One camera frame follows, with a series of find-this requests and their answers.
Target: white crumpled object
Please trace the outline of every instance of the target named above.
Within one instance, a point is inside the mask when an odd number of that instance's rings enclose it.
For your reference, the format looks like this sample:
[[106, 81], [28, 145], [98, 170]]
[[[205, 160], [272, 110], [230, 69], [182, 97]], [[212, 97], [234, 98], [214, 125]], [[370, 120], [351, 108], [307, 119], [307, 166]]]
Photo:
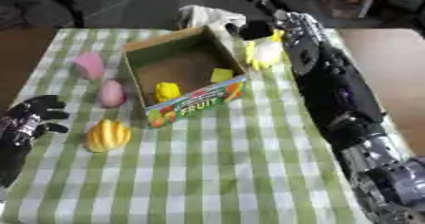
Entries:
[[[180, 29], [209, 26], [222, 36], [230, 36], [225, 25], [232, 23], [238, 28], [247, 23], [243, 14], [232, 13], [222, 9], [212, 9], [189, 5], [178, 11], [177, 25]], [[281, 59], [282, 41], [273, 36], [244, 42], [246, 47], [246, 63], [255, 70], [267, 68]]]
[[177, 25], [180, 29], [210, 25], [213, 28], [225, 29], [227, 23], [242, 27], [247, 23], [243, 14], [229, 12], [223, 9], [206, 8], [189, 5], [179, 9]]

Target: open box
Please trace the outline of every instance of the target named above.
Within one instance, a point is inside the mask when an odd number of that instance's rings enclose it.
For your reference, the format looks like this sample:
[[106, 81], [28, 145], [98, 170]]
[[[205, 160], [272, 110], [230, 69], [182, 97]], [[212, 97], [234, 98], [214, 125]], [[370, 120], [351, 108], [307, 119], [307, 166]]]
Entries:
[[[124, 47], [148, 124], [160, 127], [196, 111], [239, 98], [247, 76], [208, 27], [188, 28]], [[224, 82], [211, 82], [215, 68], [233, 70]], [[155, 98], [158, 83], [176, 83], [181, 95], [165, 103]]]

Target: toy croissant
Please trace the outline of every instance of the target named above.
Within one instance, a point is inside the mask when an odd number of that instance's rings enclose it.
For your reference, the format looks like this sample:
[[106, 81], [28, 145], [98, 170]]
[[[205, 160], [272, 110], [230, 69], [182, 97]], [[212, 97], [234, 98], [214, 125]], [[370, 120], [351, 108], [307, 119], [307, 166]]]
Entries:
[[85, 148], [91, 152], [106, 152], [126, 144], [131, 131], [120, 121], [102, 120], [87, 134]]

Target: green checkered tablecloth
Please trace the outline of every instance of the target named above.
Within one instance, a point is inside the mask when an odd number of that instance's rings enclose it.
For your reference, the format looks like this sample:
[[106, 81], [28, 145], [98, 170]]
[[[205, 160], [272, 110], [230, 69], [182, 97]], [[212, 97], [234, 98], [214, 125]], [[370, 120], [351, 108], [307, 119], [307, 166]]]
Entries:
[[[143, 29], [62, 29], [17, 102], [59, 94], [72, 113], [66, 135], [36, 141], [9, 190], [7, 223], [367, 223], [328, 145], [302, 105], [288, 62], [250, 72], [247, 93], [228, 106], [160, 129], [141, 129], [137, 95], [103, 109], [100, 82], [76, 77], [72, 60], [99, 52], [103, 79], [124, 77], [120, 48], [165, 34]], [[334, 30], [330, 37], [342, 46]], [[241, 42], [223, 38], [241, 56]], [[84, 133], [103, 118], [132, 127], [123, 148], [87, 152]], [[393, 140], [404, 143], [390, 121]]]

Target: wooden table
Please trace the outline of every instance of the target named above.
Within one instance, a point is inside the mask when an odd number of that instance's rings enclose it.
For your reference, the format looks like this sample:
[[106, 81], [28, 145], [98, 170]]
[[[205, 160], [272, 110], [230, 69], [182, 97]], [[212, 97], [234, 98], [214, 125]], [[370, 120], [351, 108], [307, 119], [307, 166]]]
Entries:
[[0, 32], [0, 113], [8, 109], [55, 34], [50, 28]]
[[398, 130], [425, 155], [425, 41], [409, 29], [344, 29], [342, 38]]
[[[408, 29], [342, 29], [366, 81], [412, 149], [425, 155], [425, 41]], [[0, 109], [5, 111], [37, 65], [54, 29], [0, 32]]]

